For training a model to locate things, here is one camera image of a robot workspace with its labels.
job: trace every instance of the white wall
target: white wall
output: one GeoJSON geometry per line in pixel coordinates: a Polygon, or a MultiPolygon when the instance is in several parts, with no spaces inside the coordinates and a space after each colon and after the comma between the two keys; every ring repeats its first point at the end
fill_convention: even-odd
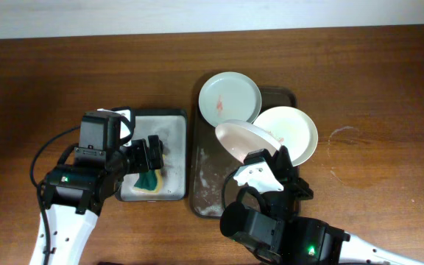
{"type": "Polygon", "coordinates": [[[0,0],[0,38],[424,24],[424,0],[0,0]]]}

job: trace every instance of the plate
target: plate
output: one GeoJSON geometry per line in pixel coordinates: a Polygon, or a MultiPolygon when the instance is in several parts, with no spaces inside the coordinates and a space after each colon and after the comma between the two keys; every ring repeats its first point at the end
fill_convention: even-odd
{"type": "Polygon", "coordinates": [[[214,127],[230,119],[253,122],[261,110],[261,93],[249,77],[224,72],[211,77],[203,85],[199,109],[214,127]]]}
{"type": "Polygon", "coordinates": [[[243,163],[249,152],[267,149],[274,155],[281,147],[265,130],[239,120],[222,122],[215,128],[215,135],[220,144],[238,161],[243,163]]]}
{"type": "Polygon", "coordinates": [[[294,107],[274,107],[264,111],[253,123],[287,147],[292,165],[299,166],[315,152],[318,132],[315,123],[294,107]]]}

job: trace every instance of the red stain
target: red stain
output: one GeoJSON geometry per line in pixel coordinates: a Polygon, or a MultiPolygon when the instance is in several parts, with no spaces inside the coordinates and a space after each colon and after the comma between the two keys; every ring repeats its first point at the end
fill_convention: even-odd
{"type": "Polygon", "coordinates": [[[222,95],[219,96],[219,101],[217,102],[217,111],[219,112],[219,116],[222,114],[224,110],[224,105],[222,103],[222,95]]]}

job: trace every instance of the brown wooden surface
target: brown wooden surface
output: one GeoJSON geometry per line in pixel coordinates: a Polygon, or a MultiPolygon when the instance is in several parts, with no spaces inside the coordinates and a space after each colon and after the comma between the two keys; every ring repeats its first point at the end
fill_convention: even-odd
{"type": "MultiPolygon", "coordinates": [[[[37,149],[98,107],[179,107],[238,71],[291,88],[319,146],[303,216],[424,261],[424,26],[0,40],[0,264],[27,264],[39,224],[37,149]]],[[[42,178],[76,133],[50,146],[42,178]]],[[[82,264],[256,264],[179,202],[110,198],[82,264]]]]}

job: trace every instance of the green indicator light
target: green indicator light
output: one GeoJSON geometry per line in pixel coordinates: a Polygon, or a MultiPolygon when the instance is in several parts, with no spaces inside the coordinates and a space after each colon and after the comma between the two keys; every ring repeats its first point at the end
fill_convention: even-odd
{"type": "Polygon", "coordinates": [[[308,248],[308,255],[311,255],[311,256],[315,255],[315,248],[314,247],[308,248]]]}

